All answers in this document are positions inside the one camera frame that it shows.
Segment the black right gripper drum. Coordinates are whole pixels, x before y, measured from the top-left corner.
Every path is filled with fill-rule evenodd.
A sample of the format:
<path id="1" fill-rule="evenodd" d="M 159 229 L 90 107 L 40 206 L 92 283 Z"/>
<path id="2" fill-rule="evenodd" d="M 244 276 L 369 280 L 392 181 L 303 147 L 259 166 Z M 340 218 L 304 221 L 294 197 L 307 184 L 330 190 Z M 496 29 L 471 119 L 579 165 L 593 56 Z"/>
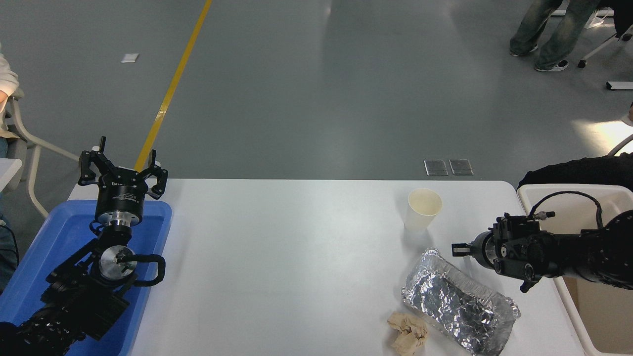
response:
<path id="1" fill-rule="evenodd" d="M 470 243 L 471 256 L 484 268 L 491 268 L 491 262 L 486 254 L 486 245 L 491 238 L 491 232 L 485 231 L 479 234 L 472 243 Z"/>

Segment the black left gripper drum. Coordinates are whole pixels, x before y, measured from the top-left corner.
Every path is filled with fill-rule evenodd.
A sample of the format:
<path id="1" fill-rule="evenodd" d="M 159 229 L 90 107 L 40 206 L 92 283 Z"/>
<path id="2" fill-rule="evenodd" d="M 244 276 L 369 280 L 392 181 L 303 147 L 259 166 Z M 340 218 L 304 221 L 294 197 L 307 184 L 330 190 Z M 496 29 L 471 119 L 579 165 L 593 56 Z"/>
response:
<path id="1" fill-rule="evenodd" d="M 107 173 L 98 179 L 95 220 L 141 221 L 148 186 L 135 173 Z"/>

